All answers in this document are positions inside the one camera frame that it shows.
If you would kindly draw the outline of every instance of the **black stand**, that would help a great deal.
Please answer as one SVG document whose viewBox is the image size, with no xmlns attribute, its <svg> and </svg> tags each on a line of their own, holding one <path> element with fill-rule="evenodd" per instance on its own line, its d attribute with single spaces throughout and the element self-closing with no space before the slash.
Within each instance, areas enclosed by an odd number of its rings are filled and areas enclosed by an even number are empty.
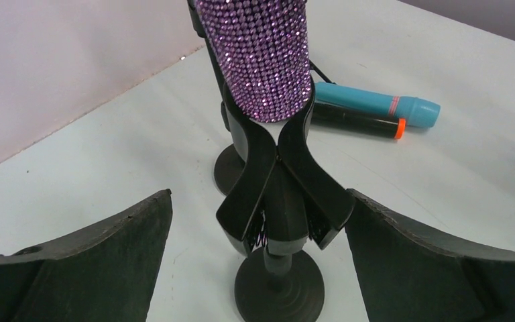
<svg viewBox="0 0 515 322">
<path fill-rule="evenodd" d="M 311 79 L 306 106 L 286 123 L 276 145 L 236 105 L 192 0 L 189 9 L 194 30 L 206 40 L 222 93 L 221 114 L 233 140 L 218 157 L 214 175 L 226 195 L 218 222 L 247 257 L 235 279 L 237 308 L 247 322 L 314 322 L 325 286 L 319 267 L 302 248 L 310 238 L 324 249 L 343 229 L 355 202 L 308 151 L 314 83 Z"/>
</svg>

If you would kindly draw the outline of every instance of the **black disc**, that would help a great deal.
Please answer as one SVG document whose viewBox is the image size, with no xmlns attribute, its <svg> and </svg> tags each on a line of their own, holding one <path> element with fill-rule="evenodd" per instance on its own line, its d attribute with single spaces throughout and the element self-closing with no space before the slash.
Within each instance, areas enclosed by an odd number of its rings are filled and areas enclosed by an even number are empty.
<svg viewBox="0 0 515 322">
<path fill-rule="evenodd" d="M 214 181 L 218 190 L 227 195 L 238 181 L 242 170 L 243 160 L 232 144 L 220 153 L 214 165 Z"/>
<path fill-rule="evenodd" d="M 236 305 L 246 322 L 315 322 L 325 303 L 325 283 L 317 263 L 304 251 L 293 255 L 281 289 L 273 289 L 264 249 L 246 258 L 236 275 Z"/>
</svg>

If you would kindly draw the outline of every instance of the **gray background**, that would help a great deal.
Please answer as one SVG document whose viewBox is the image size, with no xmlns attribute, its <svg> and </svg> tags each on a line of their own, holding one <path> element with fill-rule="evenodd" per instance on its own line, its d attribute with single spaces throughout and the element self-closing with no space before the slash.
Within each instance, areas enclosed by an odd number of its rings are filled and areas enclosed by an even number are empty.
<svg viewBox="0 0 515 322">
<path fill-rule="evenodd" d="M 400 0 L 515 40 L 515 0 Z"/>
</svg>

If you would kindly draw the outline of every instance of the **white tabletop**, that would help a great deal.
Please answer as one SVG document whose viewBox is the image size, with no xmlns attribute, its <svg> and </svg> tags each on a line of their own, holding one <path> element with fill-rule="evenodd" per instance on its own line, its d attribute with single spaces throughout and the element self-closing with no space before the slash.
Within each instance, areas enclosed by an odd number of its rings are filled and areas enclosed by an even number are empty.
<svg viewBox="0 0 515 322">
<path fill-rule="evenodd" d="M 335 82 L 442 105 L 434 128 L 397 143 L 312 127 L 317 162 L 404 215 L 515 250 L 515 42 L 395 0 L 309 1 L 308 25 L 311 58 Z M 241 321 L 232 289 L 243 258 L 215 220 L 213 165 L 231 143 L 219 101 L 200 50 L 0 164 L 0 254 L 169 188 L 148 320 Z M 344 232 L 306 250 L 325 277 L 319 321 L 367 321 Z"/>
</svg>

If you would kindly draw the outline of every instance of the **purple rhinestone microphone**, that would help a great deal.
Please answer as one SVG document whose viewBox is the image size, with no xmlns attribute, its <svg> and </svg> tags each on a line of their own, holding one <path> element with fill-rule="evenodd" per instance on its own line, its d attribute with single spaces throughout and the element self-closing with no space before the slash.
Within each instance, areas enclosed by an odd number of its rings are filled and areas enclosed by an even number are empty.
<svg viewBox="0 0 515 322">
<path fill-rule="evenodd" d="M 197 0 L 196 8 L 234 101 L 277 122 L 300 111 L 311 83 L 306 0 Z"/>
</svg>

